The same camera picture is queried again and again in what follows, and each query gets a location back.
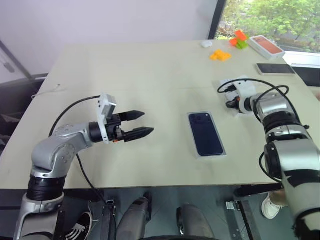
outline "black cable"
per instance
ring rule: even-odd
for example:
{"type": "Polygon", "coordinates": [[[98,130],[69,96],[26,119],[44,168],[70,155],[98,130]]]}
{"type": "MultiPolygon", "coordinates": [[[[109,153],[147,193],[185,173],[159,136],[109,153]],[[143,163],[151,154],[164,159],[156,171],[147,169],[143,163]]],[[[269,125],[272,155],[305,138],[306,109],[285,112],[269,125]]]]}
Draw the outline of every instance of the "black cable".
{"type": "Polygon", "coordinates": [[[94,193],[100,198],[101,201],[104,202],[105,205],[108,205],[107,201],[104,199],[104,197],[100,194],[100,192],[95,188],[95,186],[93,186],[93,184],[91,183],[91,181],[89,180],[85,170],[84,170],[84,166],[82,165],[82,162],[80,160],[79,154],[76,154],[76,158],[78,159],[80,168],[81,168],[81,172],[85,178],[85,180],[87,181],[87,183],[90,185],[90,187],[92,188],[92,190],[94,191],[94,193]]]}
{"type": "Polygon", "coordinates": [[[263,152],[260,157],[259,157],[259,166],[262,170],[262,172],[264,172],[265,175],[267,175],[269,178],[271,178],[273,181],[279,183],[279,184],[282,184],[282,182],[276,178],[274,178],[273,176],[271,176],[265,169],[264,167],[262,166],[262,158],[264,157],[265,153],[263,152]]]}
{"type": "Polygon", "coordinates": [[[50,130],[50,133],[49,133],[49,137],[54,133],[54,130],[58,124],[58,122],[60,121],[60,119],[66,114],[66,112],[68,112],[73,106],[79,104],[79,103],[82,103],[84,101],[87,101],[87,100],[91,100],[91,99],[98,99],[100,98],[100,96],[90,96],[90,97],[86,97],[86,98],[83,98],[83,99],[80,99],[74,103],[72,103],[70,106],[68,106],[59,116],[58,118],[55,120],[54,124],[52,125],[51,127],[51,130],[50,130]]]}
{"type": "MultiPolygon", "coordinates": [[[[66,114],[66,112],[68,112],[72,107],[74,107],[75,105],[79,104],[79,103],[82,103],[84,101],[87,101],[87,100],[91,100],[91,99],[98,99],[100,98],[100,95],[97,95],[97,96],[90,96],[90,97],[86,97],[86,98],[83,98],[83,99],[80,99],[74,103],[72,103],[71,105],[69,105],[59,116],[58,118],[55,120],[54,124],[52,125],[51,127],[51,130],[50,130],[50,133],[49,133],[49,137],[52,136],[52,134],[54,133],[54,130],[58,124],[58,122],[60,121],[60,119],[66,114]]],[[[89,184],[89,186],[91,187],[91,189],[93,190],[93,192],[97,195],[97,197],[104,203],[104,205],[106,205],[107,207],[109,207],[107,201],[104,199],[104,197],[100,194],[100,192],[98,191],[98,189],[95,188],[95,186],[91,183],[91,181],[89,180],[86,172],[85,172],[85,169],[84,169],[84,166],[82,165],[82,162],[81,162],[81,159],[80,159],[80,156],[79,154],[76,154],[76,158],[78,159],[78,162],[79,162],[79,165],[80,165],[80,169],[81,169],[81,172],[86,180],[86,182],[89,184]]],[[[113,215],[113,213],[111,212],[111,215],[113,217],[113,221],[114,221],[114,239],[116,240],[117,239],[117,222],[116,222],[116,217],[113,215]]]]}
{"type": "Polygon", "coordinates": [[[258,119],[259,122],[261,122],[261,119],[259,118],[258,116],[258,110],[257,110],[257,104],[258,102],[268,93],[270,93],[271,91],[273,90],[278,90],[279,88],[286,88],[286,91],[283,93],[284,95],[287,95],[288,92],[289,92],[289,87],[286,86],[286,85],[279,85],[279,86],[276,86],[276,87],[272,87],[270,88],[269,90],[265,91],[264,93],[262,93],[253,103],[253,113],[254,113],[254,116],[256,119],[258,119]]]}
{"type": "Polygon", "coordinates": [[[301,123],[301,122],[300,122],[299,115],[298,115],[298,113],[297,113],[294,105],[293,105],[292,102],[290,101],[290,99],[289,99],[281,90],[279,90],[277,86],[275,86],[275,85],[273,85],[273,84],[271,84],[271,83],[269,83],[269,82],[267,82],[267,81],[258,80],[258,79],[253,79],[253,78],[235,79],[235,80],[231,80],[231,81],[228,81],[228,82],[222,84],[222,85],[218,88],[217,92],[218,92],[219,94],[224,94],[225,92],[224,92],[224,91],[220,91],[220,90],[221,90],[221,88],[223,88],[225,85],[228,85],[228,84],[231,84],[231,83],[234,83],[234,82],[242,82],[242,81],[245,81],[245,82],[246,82],[246,81],[257,82],[257,83],[262,83],[262,84],[268,85],[269,87],[272,87],[274,90],[276,90],[282,97],[284,97],[284,98],[288,101],[288,103],[290,104],[290,106],[291,106],[291,108],[292,108],[292,110],[293,110],[293,112],[294,112],[294,114],[295,114],[296,119],[298,120],[299,123],[301,123]]]}

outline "gray pants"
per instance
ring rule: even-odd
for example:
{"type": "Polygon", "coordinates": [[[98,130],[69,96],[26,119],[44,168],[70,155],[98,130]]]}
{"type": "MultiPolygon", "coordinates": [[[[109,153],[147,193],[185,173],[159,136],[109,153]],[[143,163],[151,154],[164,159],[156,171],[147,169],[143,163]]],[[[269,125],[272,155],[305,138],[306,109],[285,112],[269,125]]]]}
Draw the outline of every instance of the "gray pants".
{"type": "MultiPolygon", "coordinates": [[[[145,235],[148,200],[141,197],[124,213],[117,228],[118,240],[139,240],[145,235]]],[[[181,207],[181,223],[184,236],[214,238],[210,225],[202,211],[192,204],[181,207]]]]}

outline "tree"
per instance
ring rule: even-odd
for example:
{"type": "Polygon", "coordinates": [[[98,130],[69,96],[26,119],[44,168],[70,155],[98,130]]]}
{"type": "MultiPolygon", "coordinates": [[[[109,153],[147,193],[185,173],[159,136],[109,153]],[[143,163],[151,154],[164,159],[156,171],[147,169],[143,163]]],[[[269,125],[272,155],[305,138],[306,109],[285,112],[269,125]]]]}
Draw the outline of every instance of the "tree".
{"type": "Polygon", "coordinates": [[[229,32],[242,29],[277,42],[290,36],[292,45],[307,42],[302,45],[320,50],[320,0],[228,0],[222,21],[229,32]]]}

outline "table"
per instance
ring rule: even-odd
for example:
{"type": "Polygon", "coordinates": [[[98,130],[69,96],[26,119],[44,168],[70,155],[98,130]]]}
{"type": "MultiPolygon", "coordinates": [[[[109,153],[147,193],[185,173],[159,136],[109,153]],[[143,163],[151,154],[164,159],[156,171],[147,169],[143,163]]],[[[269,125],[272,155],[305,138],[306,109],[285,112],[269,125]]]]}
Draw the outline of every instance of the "table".
{"type": "MultiPolygon", "coordinates": [[[[124,122],[123,130],[145,126],[154,131],[136,141],[97,143],[80,152],[97,188],[271,183],[258,164],[266,144],[263,126],[253,115],[234,116],[225,107],[224,96],[217,94],[220,80],[241,75],[288,85],[288,97],[320,147],[320,103],[297,75],[259,75],[254,64],[268,62],[250,47],[239,50],[226,40],[214,40],[211,48],[200,47],[200,41],[68,45],[39,92],[57,84],[60,88],[32,101],[0,158],[0,189],[26,189],[34,146],[48,137],[69,104],[101,92],[115,96],[115,113],[146,113],[124,122]],[[216,49],[232,57],[225,62],[210,60],[216,49]],[[212,114],[225,156],[197,156],[187,113],[201,111],[212,114]]],[[[255,85],[258,92],[268,89],[255,85]]],[[[74,107],[59,125],[96,121],[96,104],[90,100],[74,107]]],[[[75,160],[65,189],[83,188],[89,186],[75,160]]]]}

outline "black phone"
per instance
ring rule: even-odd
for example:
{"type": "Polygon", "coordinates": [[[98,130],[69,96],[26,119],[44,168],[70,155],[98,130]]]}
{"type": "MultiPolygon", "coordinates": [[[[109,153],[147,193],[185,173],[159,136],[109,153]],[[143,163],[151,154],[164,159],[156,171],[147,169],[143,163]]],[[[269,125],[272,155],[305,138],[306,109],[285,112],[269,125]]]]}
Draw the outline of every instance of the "black phone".
{"type": "Polygon", "coordinates": [[[260,75],[287,76],[296,74],[288,64],[257,63],[256,67],[260,75]]]}
{"type": "Polygon", "coordinates": [[[191,113],[189,121],[196,150],[200,156],[216,156],[225,153],[218,131],[209,113],[191,113]]]}

